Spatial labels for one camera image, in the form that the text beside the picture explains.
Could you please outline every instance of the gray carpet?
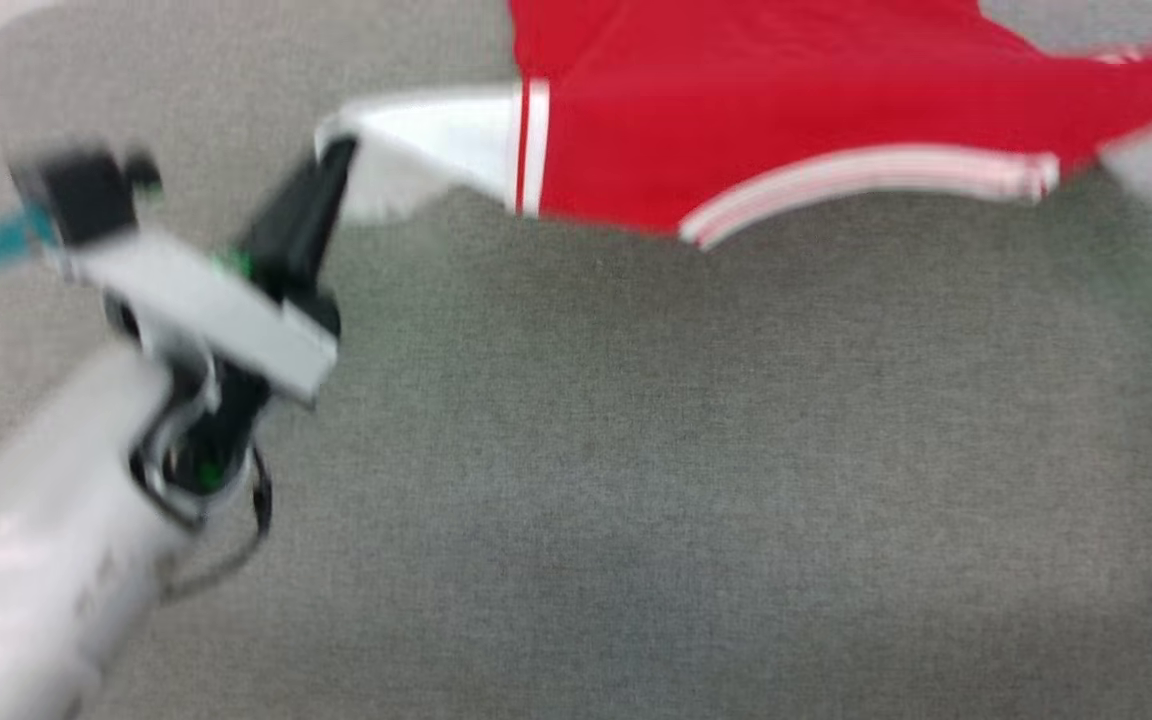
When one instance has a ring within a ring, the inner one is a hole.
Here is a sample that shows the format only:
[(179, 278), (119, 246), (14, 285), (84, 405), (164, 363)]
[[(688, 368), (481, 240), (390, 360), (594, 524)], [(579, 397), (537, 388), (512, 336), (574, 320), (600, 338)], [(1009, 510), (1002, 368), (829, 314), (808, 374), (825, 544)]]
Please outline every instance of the gray carpet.
[[(1044, 46), (1152, 3), (1024, 0)], [(0, 36), (3, 152), (143, 141), (219, 243), (347, 97), (511, 76), (494, 0), (195, 0)], [(264, 438), (275, 533), (97, 719), (1152, 719), (1152, 210), (924, 196), (712, 256), (453, 196), (342, 232), (343, 363)], [(106, 334), (0, 279), (0, 441)], [(210, 552), (236, 541), (225, 529)]]

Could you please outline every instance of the black cable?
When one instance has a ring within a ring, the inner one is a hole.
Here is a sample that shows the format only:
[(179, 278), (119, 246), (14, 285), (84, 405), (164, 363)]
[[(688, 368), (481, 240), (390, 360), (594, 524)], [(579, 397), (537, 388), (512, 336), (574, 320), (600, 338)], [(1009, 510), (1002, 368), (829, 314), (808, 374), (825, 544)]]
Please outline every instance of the black cable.
[(197, 597), (242, 570), (247, 562), (256, 556), (263, 543), (270, 538), (270, 528), (274, 521), (274, 480), (270, 477), (270, 467), (260, 447), (252, 445), (252, 461), (256, 462), (256, 484), (252, 486), (252, 511), (256, 515), (256, 535), (248, 539), (238, 552), (217, 564), (215, 568), (198, 575), (197, 578), (184, 579), (166, 588), (162, 593), (162, 605), (175, 605)]

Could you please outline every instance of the green light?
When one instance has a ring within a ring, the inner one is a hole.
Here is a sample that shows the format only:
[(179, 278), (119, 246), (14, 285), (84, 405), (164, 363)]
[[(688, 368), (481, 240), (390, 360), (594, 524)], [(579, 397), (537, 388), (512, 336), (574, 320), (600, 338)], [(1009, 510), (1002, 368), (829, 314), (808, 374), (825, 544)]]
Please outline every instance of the green light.
[(212, 462), (204, 462), (198, 468), (198, 484), (207, 492), (215, 492), (223, 484), (223, 476), (220, 473), (220, 465)]
[(252, 256), (242, 250), (227, 250), (212, 258), (219, 268), (228, 270), (230, 273), (243, 278), (252, 276)]

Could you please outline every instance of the red fabric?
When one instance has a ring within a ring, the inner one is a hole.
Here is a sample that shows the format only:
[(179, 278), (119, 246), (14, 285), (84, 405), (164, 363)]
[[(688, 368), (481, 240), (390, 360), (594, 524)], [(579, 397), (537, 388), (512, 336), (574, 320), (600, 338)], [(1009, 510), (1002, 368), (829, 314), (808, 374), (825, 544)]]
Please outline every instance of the red fabric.
[(1152, 54), (1053, 58), (973, 0), (511, 0), (550, 83), (540, 213), (677, 233), (722, 190), (844, 149), (1059, 156), (1152, 126)]

